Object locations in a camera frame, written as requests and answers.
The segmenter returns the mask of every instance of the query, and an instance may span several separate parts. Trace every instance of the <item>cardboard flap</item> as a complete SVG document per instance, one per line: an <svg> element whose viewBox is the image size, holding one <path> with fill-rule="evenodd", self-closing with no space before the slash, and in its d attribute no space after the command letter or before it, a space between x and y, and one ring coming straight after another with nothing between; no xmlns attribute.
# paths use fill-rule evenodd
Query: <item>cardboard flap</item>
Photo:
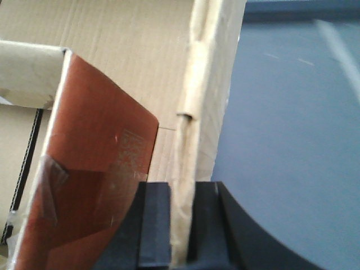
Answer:
<svg viewBox="0 0 360 270"><path fill-rule="evenodd" d="M0 40L0 103L49 109L66 49Z"/></svg>

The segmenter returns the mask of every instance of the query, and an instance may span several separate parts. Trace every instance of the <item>clear tape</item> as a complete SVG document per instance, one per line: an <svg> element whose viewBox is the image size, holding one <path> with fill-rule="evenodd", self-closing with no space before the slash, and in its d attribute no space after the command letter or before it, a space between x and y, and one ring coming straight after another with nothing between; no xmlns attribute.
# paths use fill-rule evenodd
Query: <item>clear tape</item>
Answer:
<svg viewBox="0 0 360 270"><path fill-rule="evenodd" d="M53 158L44 155L40 161L40 179L38 187L42 194L43 218L57 224L56 205L54 202L55 192L66 182L69 174Z"/></svg>

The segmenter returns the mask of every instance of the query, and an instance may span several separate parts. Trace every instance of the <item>cardboard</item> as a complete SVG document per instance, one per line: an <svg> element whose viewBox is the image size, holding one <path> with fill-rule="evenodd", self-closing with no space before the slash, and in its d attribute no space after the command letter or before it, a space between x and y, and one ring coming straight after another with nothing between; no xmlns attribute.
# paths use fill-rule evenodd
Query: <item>cardboard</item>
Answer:
<svg viewBox="0 0 360 270"><path fill-rule="evenodd" d="M184 262L196 180L210 180L245 0L3 0L0 37L72 48L159 120L148 181L172 186Z"/></svg>
<svg viewBox="0 0 360 270"><path fill-rule="evenodd" d="M7 75L0 80L3 222L31 155L36 108L51 109L39 126L21 210L8 219L15 226L8 244L17 237L8 268L90 269L146 180L158 121L66 48L0 40L0 71Z"/></svg>

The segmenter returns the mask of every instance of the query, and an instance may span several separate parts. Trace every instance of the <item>cardboard edge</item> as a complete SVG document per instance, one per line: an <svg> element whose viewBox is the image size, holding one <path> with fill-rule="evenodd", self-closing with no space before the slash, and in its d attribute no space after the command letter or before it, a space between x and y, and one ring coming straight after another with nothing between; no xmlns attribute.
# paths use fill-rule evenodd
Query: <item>cardboard edge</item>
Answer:
<svg viewBox="0 0 360 270"><path fill-rule="evenodd" d="M0 103L49 109L68 49L10 40L0 49Z"/></svg>
<svg viewBox="0 0 360 270"><path fill-rule="evenodd" d="M201 117L214 55L220 50L217 48L217 32L229 28L229 25L222 22L225 16L229 16L223 14L223 6L229 4L228 1L195 0L192 10L189 56L177 111L178 123L173 146L174 168L170 182L172 188L170 241L174 267L186 261L200 150ZM240 19L241 9L243 12L246 1L231 2L238 5L238 9L231 10L233 14L234 12L238 14L232 15L239 16ZM230 31L239 32L240 25L232 27ZM234 40L234 44L228 46L236 46L237 41ZM228 89L221 90L224 91L224 95L228 95Z"/></svg>
<svg viewBox="0 0 360 270"><path fill-rule="evenodd" d="M62 72L61 72L61 77L60 77L60 82L58 84L57 87L57 91L56 91L56 95L55 95L55 101L54 101L54 105L52 108L52 113L49 119L49 123L48 123L48 127L47 127L47 131L46 131L46 136L45 136L45 140L43 142L43 147L41 150L41 155L40 158L43 157L46 154L46 150L48 148L48 144L50 141L50 136L51 136L51 132L52 132L52 128L54 125L54 122L56 120L56 114L57 114L57 109L59 108L59 104L61 102L61 95L62 92L64 90L64 85L66 82L66 77L68 75L68 70L69 70L69 66L70 66L70 61L71 61L71 57L73 55L73 52L68 49L68 48L63 48L64 50L64 61L63 61L63 65L62 65ZM19 251L20 251L20 246L21 246L21 242L22 239L24 237L25 234L25 229L26 229L26 224L28 222L28 216L32 207L32 202L34 199L34 195L35 192L37 190L39 181L40 181L40 177L41 177L41 161L37 164L37 169L36 169L36 173L35 173L35 177L34 177L34 182L32 184L32 187L30 189L30 195L29 195L29 201L27 203L27 207L26 207L26 211L25 211L25 217L24 220L22 221L22 225L21 225L21 229L19 232L19 235L17 237L17 242L15 245L15 249L13 251L13 257L9 258L9 260L12 260L9 263L9 270L14 270L15 269L15 263L17 260L17 257L19 256Z"/></svg>

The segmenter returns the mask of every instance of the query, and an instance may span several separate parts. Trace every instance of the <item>black line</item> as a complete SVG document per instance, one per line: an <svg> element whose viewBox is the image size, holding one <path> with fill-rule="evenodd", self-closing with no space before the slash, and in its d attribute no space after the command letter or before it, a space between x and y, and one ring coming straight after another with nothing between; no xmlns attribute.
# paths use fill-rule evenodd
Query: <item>black line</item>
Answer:
<svg viewBox="0 0 360 270"><path fill-rule="evenodd" d="M26 180L29 175L30 166L33 160L35 145L38 139L38 134L40 130L40 124L43 116L43 109L37 109L33 126L31 128L30 137L28 141L28 146L25 151L24 159L22 161L21 170L19 173L19 177L17 179L17 184L15 188L15 192L11 201L10 212L16 211L19 209L20 201L24 193L24 188L26 184ZM6 240L11 236L13 230L13 226L6 224L5 229L3 231L1 237L1 243L5 244Z"/></svg>

